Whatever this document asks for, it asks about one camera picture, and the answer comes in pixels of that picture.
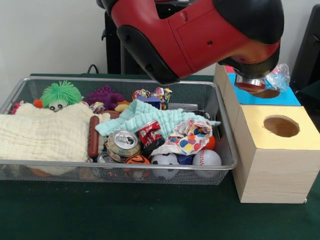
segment mint green cloth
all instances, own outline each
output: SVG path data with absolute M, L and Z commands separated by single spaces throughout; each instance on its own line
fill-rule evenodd
M 95 129 L 100 135 L 109 136 L 116 130 L 135 132 L 148 122 L 157 120 L 161 126 L 161 130 L 158 133 L 166 139 L 179 123 L 188 118 L 209 122 L 213 127 L 221 124 L 219 121 L 208 121 L 203 116 L 195 115 L 193 112 L 184 112 L 183 109 L 159 110 L 148 103 L 136 99 L 118 118 L 102 122 Z

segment purple spiky toy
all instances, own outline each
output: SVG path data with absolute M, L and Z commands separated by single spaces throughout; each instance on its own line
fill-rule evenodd
M 118 102 L 125 100 L 125 97 L 111 89 L 109 85 L 94 90 L 93 93 L 87 95 L 86 102 L 91 105 L 96 102 L 103 103 L 106 110 L 114 110 Z

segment polka dot fabric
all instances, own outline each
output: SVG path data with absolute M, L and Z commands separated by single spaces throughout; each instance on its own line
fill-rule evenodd
M 212 126 L 208 121 L 188 118 L 175 127 L 165 144 L 154 150 L 152 155 L 168 153 L 194 155 L 207 145 L 211 136 Z

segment box with hole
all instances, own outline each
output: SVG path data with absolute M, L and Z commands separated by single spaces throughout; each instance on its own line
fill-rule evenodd
M 214 83 L 221 90 L 226 111 L 234 131 L 240 105 L 272 105 L 301 106 L 295 94 L 289 88 L 286 92 L 267 89 L 263 92 L 248 93 L 235 86 L 236 74 L 232 68 L 217 64 L 214 73 Z
M 232 171 L 240 201 L 304 203 L 320 170 L 320 134 L 305 109 L 294 95 L 281 104 L 271 104 L 277 97 L 241 104 L 226 68 L 218 64 L 214 83 L 240 156 Z

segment toy hot dog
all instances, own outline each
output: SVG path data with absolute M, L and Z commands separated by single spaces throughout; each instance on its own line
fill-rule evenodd
M 90 158 L 96 158 L 98 156 L 99 146 L 99 133 L 95 127 L 99 124 L 99 118 L 92 116 L 89 122 L 89 137 L 88 137 L 88 156 Z

